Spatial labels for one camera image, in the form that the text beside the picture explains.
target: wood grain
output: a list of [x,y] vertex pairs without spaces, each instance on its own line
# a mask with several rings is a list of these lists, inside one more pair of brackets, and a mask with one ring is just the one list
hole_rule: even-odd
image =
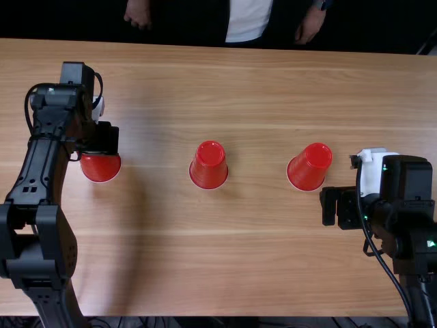
[[[436,164],[437,58],[0,40],[2,198],[26,151],[24,96],[58,81],[62,61],[102,74],[123,160],[106,184],[77,163],[66,175],[84,314],[405,314],[362,232],[322,226],[318,194],[293,189],[285,167],[315,141],[334,153],[325,185],[353,185],[348,155],[366,147]],[[205,139],[227,151],[214,191],[188,177]],[[1,315],[36,313],[11,281],[0,289]]]

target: black cable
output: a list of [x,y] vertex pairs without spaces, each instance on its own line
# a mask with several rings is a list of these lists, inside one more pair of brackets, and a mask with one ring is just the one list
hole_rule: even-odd
[[350,316],[346,316],[346,319],[348,319],[356,328],[360,328],[355,321],[352,320]]
[[337,321],[336,318],[334,318],[333,316],[331,316],[331,319],[334,321],[334,324],[337,326],[337,328],[341,328],[341,325],[339,324],[339,322]]
[[272,326],[272,327],[284,327],[284,328],[311,328],[311,326],[308,325],[300,325],[300,324],[289,325],[286,323],[267,323],[264,321],[258,321],[258,324],[265,325],[265,326]]
[[399,325],[396,323],[396,321],[394,321],[392,318],[386,316],[385,319],[387,319],[388,321],[390,321],[390,322],[393,324],[393,326],[395,326],[396,328],[401,328],[401,326],[399,326]]
[[145,324],[145,321],[143,321],[143,318],[141,318],[140,316],[138,317],[138,319],[141,321],[141,323],[143,324],[142,327],[147,327],[147,325]]
[[108,328],[111,328],[110,324],[108,324],[105,320],[102,320],[100,318],[90,318],[88,319],[88,322],[91,322],[93,320],[98,321],[99,323],[104,323]]
[[378,249],[376,248],[373,240],[370,237],[370,228],[367,224],[366,219],[364,218],[364,211],[363,211],[363,205],[361,204],[361,170],[363,168],[363,161],[360,159],[358,161],[358,171],[356,173],[356,209],[358,211],[358,215],[361,220],[361,225],[363,226],[363,232],[367,239],[367,242],[369,243],[369,246],[371,250],[375,253],[375,257],[378,260],[378,262],[381,264],[382,268],[384,269],[385,273],[389,276],[390,280],[395,285],[399,295],[401,296],[402,301],[404,302],[405,309],[407,311],[408,320],[412,323],[413,322],[413,316],[412,316],[412,310],[411,305],[408,302],[407,296],[402,289],[402,286],[397,281],[395,275],[393,272],[391,272],[390,268],[387,266],[386,262],[382,258],[381,254],[379,254]]

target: upside-down cup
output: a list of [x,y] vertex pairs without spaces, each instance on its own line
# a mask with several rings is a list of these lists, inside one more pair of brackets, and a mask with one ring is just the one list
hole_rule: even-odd
[[82,154],[83,174],[92,182],[108,182],[122,167],[122,159],[117,155]]
[[215,189],[227,179],[225,149],[217,141],[205,141],[190,164],[190,178],[202,189]]
[[332,162],[333,154],[327,145],[312,143],[288,163],[288,180],[301,191],[314,191],[323,184]]

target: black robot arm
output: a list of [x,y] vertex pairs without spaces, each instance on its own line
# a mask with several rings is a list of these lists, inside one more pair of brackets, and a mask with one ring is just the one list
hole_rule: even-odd
[[[45,328],[89,326],[71,284],[77,241],[61,209],[61,192],[73,152],[78,159],[87,152],[117,154],[118,128],[92,120],[95,75],[101,81],[84,63],[66,62],[59,84],[29,90],[25,108],[30,98],[33,126],[27,113],[25,162],[0,205],[0,276],[31,298]],[[16,233],[26,225],[33,234]]]
[[[433,220],[432,166],[421,157],[383,156],[379,193],[364,195],[360,184],[363,163],[359,156],[351,158],[352,167],[358,168],[356,186],[323,188],[320,195],[323,224],[335,224],[337,214],[340,228],[363,229],[366,235],[363,251],[376,256],[391,276],[406,306],[409,326],[435,327],[437,224]],[[376,249],[372,235],[382,240],[381,249]],[[393,260],[393,271],[399,275],[399,281],[381,254]]]

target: hand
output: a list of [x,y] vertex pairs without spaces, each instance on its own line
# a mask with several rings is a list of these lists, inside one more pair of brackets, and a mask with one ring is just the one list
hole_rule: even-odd
[[319,10],[312,5],[307,12],[307,15],[300,22],[296,35],[294,36],[296,44],[306,44],[319,33],[320,28],[325,20],[326,10]]
[[148,29],[152,27],[150,19],[150,0],[128,0],[126,12],[124,13],[124,20],[130,21],[132,27],[139,29]]

